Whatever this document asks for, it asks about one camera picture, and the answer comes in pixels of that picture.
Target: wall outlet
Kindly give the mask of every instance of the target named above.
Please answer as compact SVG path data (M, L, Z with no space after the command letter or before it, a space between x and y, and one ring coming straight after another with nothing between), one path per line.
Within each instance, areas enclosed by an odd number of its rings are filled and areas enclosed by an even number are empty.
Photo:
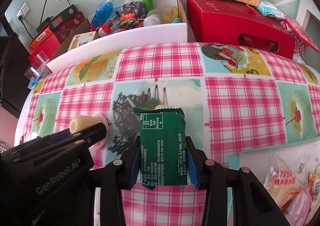
M22 16L22 19L24 19L26 17L26 15L28 14L29 10L30 10L30 7L28 5L28 2L26 1L23 4L22 8L19 10L17 17Z

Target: screw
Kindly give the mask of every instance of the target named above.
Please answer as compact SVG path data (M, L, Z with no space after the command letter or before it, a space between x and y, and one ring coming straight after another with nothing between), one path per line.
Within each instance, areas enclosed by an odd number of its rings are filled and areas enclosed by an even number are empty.
M241 167L241 171L244 173L250 173L250 168L248 168L247 166L243 166Z
M113 161L114 165L121 165L122 164L122 160L121 159L116 159Z
M75 144L81 144L82 142L84 142L84 140L83 140L83 139L80 139L80 140L77 140L77 141L75 142Z
M207 159L207 160L205 161L205 164L212 166L212 165L214 165L214 161L213 161L212 159Z

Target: red tissue box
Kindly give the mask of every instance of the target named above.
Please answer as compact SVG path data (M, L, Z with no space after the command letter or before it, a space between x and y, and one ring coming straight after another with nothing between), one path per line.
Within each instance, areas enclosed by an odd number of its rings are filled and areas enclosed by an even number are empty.
M197 42L254 47L292 59L295 38L276 19L232 0L187 0Z

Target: floor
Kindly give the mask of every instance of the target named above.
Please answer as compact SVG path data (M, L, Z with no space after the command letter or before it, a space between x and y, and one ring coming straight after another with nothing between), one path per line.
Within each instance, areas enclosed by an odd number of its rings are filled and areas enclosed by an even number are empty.
M18 119L0 107L0 140L14 145L14 135L16 132Z

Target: black cabinet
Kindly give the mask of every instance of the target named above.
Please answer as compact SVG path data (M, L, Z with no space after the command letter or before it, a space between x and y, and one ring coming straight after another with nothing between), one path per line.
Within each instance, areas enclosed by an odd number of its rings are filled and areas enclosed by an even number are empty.
M4 68L2 80L1 105L15 117L19 118L23 104L30 93L29 79L25 77L30 62L29 53L20 42L16 33L7 27L6 19L0 24L0 73Z

